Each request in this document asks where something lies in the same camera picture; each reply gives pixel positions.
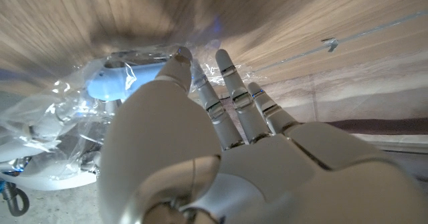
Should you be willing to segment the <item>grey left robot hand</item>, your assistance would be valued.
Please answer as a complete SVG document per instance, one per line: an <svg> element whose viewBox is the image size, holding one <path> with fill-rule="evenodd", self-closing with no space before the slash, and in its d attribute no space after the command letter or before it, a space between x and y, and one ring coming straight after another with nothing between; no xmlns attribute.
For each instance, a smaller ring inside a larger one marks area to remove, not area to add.
<svg viewBox="0 0 428 224"><path fill-rule="evenodd" d="M375 146L300 123L229 54L215 59L238 131L180 47L116 111L100 163L104 223L426 223L427 197Z"/></svg>

